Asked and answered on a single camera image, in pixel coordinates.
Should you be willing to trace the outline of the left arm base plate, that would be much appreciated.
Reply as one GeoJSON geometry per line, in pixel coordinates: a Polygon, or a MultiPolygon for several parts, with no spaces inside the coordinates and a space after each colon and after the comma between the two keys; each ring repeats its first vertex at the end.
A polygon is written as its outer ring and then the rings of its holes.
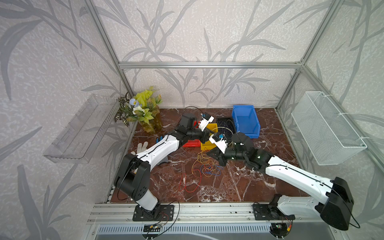
{"type": "Polygon", "coordinates": [[[151,222],[151,221],[173,221],[175,213],[174,205],[156,205],[152,211],[145,210],[136,206],[133,221],[134,222],[151,222]]]}

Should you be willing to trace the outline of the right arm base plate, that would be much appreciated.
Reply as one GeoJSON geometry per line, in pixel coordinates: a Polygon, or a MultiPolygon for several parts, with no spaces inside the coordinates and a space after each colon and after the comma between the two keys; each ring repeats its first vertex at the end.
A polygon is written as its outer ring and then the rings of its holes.
{"type": "Polygon", "coordinates": [[[285,215],[271,204],[253,203],[252,208],[256,221],[293,221],[296,219],[295,215],[285,215]]]}

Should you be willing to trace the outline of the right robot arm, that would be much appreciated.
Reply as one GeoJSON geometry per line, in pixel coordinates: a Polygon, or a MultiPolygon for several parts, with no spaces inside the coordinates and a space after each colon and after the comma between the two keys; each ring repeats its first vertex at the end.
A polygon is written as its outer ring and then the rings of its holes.
{"type": "Polygon", "coordinates": [[[268,151],[255,148],[243,133],[232,135],[230,140],[222,133],[215,133],[209,141],[215,148],[207,154],[220,166],[226,166],[228,161],[241,161],[253,171],[280,179],[308,194],[307,197],[279,195],[270,205],[283,215],[320,217],[341,231],[352,226],[354,199],[344,179],[332,180],[291,165],[268,151]]]}

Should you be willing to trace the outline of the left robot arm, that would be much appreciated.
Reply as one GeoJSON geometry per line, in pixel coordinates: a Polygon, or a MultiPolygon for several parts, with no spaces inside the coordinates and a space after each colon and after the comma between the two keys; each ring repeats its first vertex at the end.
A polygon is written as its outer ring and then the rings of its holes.
{"type": "Polygon", "coordinates": [[[162,140],[141,153],[128,153],[123,157],[114,179],[114,186],[119,192],[132,198],[142,209],[157,210],[160,202],[149,190],[151,171],[189,140],[207,142],[212,133],[207,126],[213,121],[214,117],[209,114],[202,114],[199,120],[193,114],[183,114],[176,128],[162,140]]]}

